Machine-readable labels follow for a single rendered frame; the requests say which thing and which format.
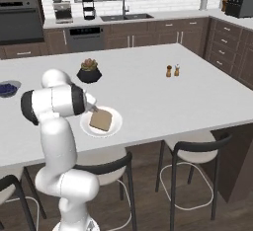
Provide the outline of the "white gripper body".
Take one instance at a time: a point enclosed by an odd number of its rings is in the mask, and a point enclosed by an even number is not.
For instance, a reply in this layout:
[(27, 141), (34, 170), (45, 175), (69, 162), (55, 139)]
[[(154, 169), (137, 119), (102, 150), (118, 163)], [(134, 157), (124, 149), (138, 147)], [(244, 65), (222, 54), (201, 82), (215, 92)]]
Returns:
[(85, 92), (84, 96), (84, 107), (86, 112), (91, 112), (91, 108), (96, 106), (97, 100), (89, 93)]

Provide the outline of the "brown bread slice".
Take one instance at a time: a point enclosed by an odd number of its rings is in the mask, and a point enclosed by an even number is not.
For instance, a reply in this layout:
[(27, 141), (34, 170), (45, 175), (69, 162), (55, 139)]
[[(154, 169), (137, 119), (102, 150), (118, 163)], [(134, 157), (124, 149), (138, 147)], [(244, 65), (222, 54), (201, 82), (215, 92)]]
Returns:
[(108, 131), (112, 123), (112, 114), (105, 110), (93, 112), (89, 125), (97, 129)]

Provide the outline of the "white round plate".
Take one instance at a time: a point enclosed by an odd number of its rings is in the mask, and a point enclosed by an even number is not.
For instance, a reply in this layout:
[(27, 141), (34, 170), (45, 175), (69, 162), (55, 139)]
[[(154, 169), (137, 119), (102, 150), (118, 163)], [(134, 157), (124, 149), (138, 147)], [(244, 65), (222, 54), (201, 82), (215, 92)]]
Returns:
[(112, 115), (112, 121), (109, 127), (108, 131), (93, 127), (90, 125), (92, 113), (88, 112), (86, 114), (83, 114), (80, 119), (80, 126), (83, 129), (83, 131), (92, 136), (92, 137), (109, 137), (114, 134), (116, 134), (123, 125), (123, 118), (122, 116), (114, 109), (100, 106), (100, 110), (104, 110)]

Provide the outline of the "brown island counter base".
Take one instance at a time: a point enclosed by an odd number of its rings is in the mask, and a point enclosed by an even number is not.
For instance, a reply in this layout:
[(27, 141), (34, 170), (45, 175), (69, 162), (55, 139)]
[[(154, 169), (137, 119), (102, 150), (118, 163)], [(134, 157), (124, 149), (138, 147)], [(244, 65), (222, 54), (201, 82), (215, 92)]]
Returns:
[(215, 139), (224, 133), (231, 140), (220, 150), (218, 192), (232, 203), (245, 199), (253, 189), (253, 123), (213, 130)]

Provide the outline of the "black toaster oven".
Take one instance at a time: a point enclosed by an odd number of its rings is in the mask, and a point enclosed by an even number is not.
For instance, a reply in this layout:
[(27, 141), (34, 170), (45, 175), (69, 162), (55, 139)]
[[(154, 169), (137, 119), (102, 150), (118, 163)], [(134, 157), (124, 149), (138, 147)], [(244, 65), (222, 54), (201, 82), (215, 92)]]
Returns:
[(235, 18), (253, 18), (253, 0), (227, 0), (225, 14)]

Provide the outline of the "succulent in black pot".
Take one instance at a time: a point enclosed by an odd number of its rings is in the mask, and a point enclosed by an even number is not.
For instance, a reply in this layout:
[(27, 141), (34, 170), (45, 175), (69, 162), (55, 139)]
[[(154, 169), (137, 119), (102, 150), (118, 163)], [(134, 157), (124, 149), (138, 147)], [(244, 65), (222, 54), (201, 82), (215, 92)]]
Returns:
[(85, 59), (81, 63), (77, 77), (83, 83), (91, 84), (97, 82), (102, 77), (102, 73), (98, 69), (97, 61), (91, 58)]

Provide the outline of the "grey dishwasher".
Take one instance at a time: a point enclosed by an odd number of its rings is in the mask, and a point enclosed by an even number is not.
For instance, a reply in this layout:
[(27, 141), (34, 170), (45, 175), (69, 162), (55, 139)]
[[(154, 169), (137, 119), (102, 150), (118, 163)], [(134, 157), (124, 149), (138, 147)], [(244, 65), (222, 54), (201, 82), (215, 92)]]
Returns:
[(71, 52), (84, 52), (104, 49), (104, 30), (101, 27), (70, 28), (66, 39)]

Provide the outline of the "brown drawer under oven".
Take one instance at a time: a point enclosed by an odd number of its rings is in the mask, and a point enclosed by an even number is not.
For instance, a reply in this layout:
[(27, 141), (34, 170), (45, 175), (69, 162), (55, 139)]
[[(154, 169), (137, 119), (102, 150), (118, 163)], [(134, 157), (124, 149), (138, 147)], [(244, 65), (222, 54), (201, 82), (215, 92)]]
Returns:
[(48, 55), (45, 42), (0, 45), (0, 59), (35, 57)]

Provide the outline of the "blue bowl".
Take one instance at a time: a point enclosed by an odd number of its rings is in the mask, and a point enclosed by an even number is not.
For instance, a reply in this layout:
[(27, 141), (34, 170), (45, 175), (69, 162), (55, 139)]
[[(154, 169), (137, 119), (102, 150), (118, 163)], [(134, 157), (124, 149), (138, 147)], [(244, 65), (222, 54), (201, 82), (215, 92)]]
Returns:
[(21, 83), (16, 80), (0, 82), (0, 97), (9, 98), (15, 96), (20, 87)]

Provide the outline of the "brown base cupboards run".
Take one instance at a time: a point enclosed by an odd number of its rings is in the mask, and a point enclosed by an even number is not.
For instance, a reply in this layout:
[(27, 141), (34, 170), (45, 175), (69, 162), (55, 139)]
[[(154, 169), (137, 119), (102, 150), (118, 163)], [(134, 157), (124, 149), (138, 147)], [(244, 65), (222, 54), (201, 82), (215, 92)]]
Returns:
[[(208, 23), (208, 18), (186, 18), (96, 26), (104, 30), (104, 49), (179, 43), (196, 55), (203, 56)], [(71, 53), (66, 39), (66, 31), (69, 29), (44, 31), (50, 54)]]

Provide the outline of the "dark kitchen sink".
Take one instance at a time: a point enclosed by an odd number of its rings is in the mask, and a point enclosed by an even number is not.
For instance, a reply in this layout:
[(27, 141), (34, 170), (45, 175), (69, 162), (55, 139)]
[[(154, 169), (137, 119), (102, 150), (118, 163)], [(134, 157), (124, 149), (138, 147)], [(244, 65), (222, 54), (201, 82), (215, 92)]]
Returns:
[(153, 19), (154, 17), (146, 14), (129, 14), (129, 15), (114, 15), (114, 16), (101, 16), (103, 22), (126, 21), (126, 20), (145, 20)]

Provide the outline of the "silver coffee machine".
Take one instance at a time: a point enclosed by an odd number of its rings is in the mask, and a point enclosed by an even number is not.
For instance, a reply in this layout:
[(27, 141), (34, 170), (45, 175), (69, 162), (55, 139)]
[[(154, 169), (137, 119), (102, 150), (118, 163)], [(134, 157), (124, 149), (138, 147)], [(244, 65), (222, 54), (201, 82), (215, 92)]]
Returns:
[(58, 24), (72, 23), (71, 4), (69, 1), (52, 0), (55, 21)]

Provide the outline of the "brown drawer cupboards run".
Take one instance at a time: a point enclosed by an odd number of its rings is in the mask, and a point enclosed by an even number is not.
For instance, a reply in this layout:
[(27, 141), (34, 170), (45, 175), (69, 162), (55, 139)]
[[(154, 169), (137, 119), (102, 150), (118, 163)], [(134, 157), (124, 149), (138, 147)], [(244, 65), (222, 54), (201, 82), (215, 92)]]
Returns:
[(253, 30), (210, 18), (204, 59), (253, 90)]

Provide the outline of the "white stool with black frame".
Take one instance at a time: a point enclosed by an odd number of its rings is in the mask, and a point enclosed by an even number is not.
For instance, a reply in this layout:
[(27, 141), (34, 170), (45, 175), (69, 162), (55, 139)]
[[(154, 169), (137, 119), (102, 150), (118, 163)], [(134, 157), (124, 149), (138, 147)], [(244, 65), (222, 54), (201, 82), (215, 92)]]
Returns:
[(127, 222), (137, 231), (131, 161), (132, 154), (124, 147), (109, 147), (79, 155), (74, 168), (97, 175), (101, 186), (119, 182), (120, 199), (126, 194), (130, 209)]
[[(25, 196), (22, 186), (22, 177), (25, 176), (32, 196)], [(27, 200), (31, 199), (37, 206), (37, 220), (31, 215)], [(0, 205), (6, 202), (19, 200), (25, 213), (30, 231), (39, 231), (40, 217), (46, 219), (41, 199), (26, 167), (0, 168)]]
[[(162, 184), (168, 199), (170, 200), (170, 231), (174, 231), (175, 209), (181, 207), (176, 204), (176, 172), (179, 165), (190, 165), (190, 173), (188, 184), (191, 183), (194, 170), (197, 169), (201, 176), (204, 174), (199, 169), (198, 164), (205, 164), (214, 161), (214, 178), (213, 186), (209, 184), (207, 179), (205, 182), (211, 190), (211, 199), (209, 202), (191, 208), (182, 210), (191, 211), (211, 205), (211, 220), (215, 220), (218, 174), (220, 163), (220, 149), (228, 144), (232, 135), (224, 133), (219, 140), (216, 140), (210, 131), (201, 133), (187, 133), (183, 135), (169, 136), (161, 141), (159, 162), (156, 175), (155, 191), (159, 191), (159, 184)], [(162, 173), (166, 168), (172, 168), (171, 171), (171, 193), (168, 193), (162, 181)]]

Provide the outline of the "black wall oven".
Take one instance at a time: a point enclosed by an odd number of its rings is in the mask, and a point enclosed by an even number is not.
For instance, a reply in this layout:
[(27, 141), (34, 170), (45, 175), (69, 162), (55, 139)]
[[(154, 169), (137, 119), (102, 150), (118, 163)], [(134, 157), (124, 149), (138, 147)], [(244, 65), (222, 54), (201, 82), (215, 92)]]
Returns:
[(37, 0), (0, 0), (0, 45), (42, 41)]

